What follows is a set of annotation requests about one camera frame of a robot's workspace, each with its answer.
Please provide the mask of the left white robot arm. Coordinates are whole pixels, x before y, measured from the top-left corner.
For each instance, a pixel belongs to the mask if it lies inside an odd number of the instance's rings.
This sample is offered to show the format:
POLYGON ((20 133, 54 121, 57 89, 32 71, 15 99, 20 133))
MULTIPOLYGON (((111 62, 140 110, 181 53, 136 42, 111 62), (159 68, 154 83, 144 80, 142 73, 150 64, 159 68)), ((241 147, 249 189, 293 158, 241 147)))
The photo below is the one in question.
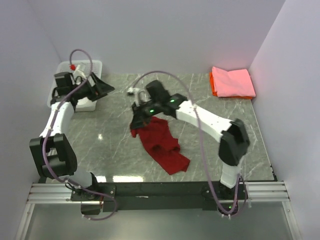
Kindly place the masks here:
POLYGON ((65 186, 75 194, 94 201, 102 198, 97 178, 92 172, 78 169, 77 157, 66 132, 79 100, 87 98, 95 102, 115 88, 93 72, 89 76, 93 79, 93 85, 81 70, 54 75, 56 87, 52 91, 48 122, 40 136, 30 140, 29 148, 40 177, 64 180, 65 186))

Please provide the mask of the red t shirt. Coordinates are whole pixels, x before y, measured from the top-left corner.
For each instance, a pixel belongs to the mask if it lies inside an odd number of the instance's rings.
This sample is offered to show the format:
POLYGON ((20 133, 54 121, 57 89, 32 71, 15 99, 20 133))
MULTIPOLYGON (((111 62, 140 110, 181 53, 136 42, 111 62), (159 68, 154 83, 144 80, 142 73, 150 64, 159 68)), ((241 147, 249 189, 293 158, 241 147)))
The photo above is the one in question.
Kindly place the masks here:
POLYGON ((148 125, 130 131, 132 137, 139 136, 145 151, 169 175, 187 171, 190 160, 180 153, 179 141, 172 136, 167 120, 153 116, 148 125))

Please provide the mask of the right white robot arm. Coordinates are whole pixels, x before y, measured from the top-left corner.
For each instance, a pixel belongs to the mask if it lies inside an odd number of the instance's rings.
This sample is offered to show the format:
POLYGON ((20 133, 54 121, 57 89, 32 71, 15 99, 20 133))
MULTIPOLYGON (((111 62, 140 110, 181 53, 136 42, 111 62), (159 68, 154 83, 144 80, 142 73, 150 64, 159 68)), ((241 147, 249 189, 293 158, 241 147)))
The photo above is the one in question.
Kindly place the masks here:
POLYGON ((142 128, 151 117, 163 113, 177 120, 198 127, 219 144, 218 156, 222 160, 219 193, 230 200, 237 194, 237 181, 242 170, 243 157, 250 146, 245 124, 240 119, 220 117, 193 104, 187 97, 176 93, 171 95, 159 80, 150 82, 145 89, 130 87, 128 95, 134 96, 132 104, 132 129, 142 128))

